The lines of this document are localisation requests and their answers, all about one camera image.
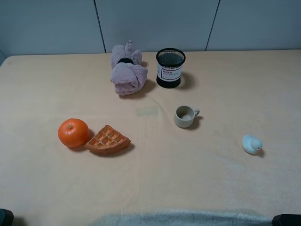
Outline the brown waffle wedge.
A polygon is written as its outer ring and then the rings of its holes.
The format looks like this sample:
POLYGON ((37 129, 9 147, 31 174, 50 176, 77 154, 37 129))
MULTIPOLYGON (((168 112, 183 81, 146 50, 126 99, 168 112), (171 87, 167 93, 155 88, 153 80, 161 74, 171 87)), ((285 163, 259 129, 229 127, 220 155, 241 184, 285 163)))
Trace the brown waffle wedge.
POLYGON ((115 154, 126 148, 131 140, 110 125, 105 125, 91 140, 85 144, 90 152, 99 155, 115 154))

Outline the black left corner object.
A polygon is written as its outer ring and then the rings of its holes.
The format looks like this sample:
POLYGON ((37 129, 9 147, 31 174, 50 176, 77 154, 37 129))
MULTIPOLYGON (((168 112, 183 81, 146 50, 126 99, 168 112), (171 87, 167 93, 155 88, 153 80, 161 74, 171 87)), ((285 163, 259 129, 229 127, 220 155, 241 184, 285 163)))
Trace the black left corner object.
POLYGON ((12 226, 14 214, 10 210, 0 209, 0 226, 12 226))

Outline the black mesh pen cup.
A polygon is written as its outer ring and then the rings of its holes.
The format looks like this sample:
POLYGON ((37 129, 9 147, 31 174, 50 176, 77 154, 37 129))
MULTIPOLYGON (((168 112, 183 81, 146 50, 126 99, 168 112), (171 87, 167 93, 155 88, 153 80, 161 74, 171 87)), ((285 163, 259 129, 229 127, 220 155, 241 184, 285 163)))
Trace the black mesh pen cup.
POLYGON ((176 48, 164 48, 157 52, 158 71, 156 82, 166 89, 180 85, 182 67, 186 60, 185 54, 176 48))

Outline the black right corner object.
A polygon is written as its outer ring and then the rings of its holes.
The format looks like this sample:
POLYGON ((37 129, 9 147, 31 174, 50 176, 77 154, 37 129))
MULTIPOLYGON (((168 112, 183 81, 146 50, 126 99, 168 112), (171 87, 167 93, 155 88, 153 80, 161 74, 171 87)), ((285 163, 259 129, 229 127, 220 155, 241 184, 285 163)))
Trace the black right corner object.
POLYGON ((301 226, 301 214, 281 214, 272 220, 273 226, 301 226))

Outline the white rubber duck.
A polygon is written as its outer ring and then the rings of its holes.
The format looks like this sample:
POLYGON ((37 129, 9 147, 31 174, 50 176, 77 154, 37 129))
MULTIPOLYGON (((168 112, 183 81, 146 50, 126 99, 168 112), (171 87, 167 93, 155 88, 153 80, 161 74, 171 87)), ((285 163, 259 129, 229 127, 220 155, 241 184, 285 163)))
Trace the white rubber duck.
POLYGON ((262 151, 263 143, 260 139, 246 134, 242 139, 242 147, 249 154, 257 154, 262 151))

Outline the small grey ceramic mug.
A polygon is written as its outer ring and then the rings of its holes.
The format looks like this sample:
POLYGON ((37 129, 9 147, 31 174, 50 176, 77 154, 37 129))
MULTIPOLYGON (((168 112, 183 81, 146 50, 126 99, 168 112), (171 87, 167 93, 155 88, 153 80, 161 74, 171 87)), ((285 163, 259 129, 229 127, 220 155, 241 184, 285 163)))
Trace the small grey ceramic mug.
POLYGON ((199 109, 193 109, 185 105, 179 106, 174 114, 174 122, 180 128, 188 128, 193 124, 195 117, 199 113, 199 109))

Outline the orange mandarin fruit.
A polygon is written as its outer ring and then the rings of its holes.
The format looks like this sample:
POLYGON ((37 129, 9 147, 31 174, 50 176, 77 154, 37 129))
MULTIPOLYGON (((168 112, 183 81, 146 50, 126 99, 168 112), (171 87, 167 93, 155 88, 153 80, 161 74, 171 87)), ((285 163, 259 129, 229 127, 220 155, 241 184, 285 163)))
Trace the orange mandarin fruit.
POLYGON ((58 137, 68 148, 77 148, 85 144, 90 133, 87 124, 80 119, 70 118, 64 121, 58 129, 58 137))

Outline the pink folded towel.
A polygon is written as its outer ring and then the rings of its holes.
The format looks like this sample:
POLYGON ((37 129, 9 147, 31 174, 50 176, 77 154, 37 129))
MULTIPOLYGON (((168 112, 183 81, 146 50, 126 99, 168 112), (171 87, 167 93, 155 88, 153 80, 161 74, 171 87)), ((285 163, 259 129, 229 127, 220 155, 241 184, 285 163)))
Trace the pink folded towel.
POLYGON ((120 96, 140 91, 147 80, 148 69, 142 66, 142 52, 133 49, 131 40, 113 47, 111 68, 111 82, 120 96))

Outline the black corner object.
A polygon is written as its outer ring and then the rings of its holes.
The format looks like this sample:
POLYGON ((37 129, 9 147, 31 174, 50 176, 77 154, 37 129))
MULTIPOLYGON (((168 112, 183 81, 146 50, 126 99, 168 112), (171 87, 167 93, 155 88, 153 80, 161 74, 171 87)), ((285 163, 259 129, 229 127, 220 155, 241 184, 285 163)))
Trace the black corner object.
POLYGON ((14 214, 10 210, 0 209, 0 226, 12 226, 14 214))
POLYGON ((301 214, 281 214, 272 220, 273 226, 301 226, 301 214))

